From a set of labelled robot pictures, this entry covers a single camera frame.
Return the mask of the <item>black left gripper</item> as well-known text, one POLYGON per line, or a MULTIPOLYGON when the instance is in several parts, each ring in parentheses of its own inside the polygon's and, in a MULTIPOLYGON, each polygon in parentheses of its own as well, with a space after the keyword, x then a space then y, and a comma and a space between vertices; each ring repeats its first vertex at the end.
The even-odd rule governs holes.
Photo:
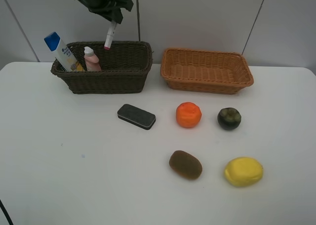
POLYGON ((77 0, 87 9, 106 20, 120 24, 123 20, 122 9, 131 11, 134 3, 132 0, 77 0))

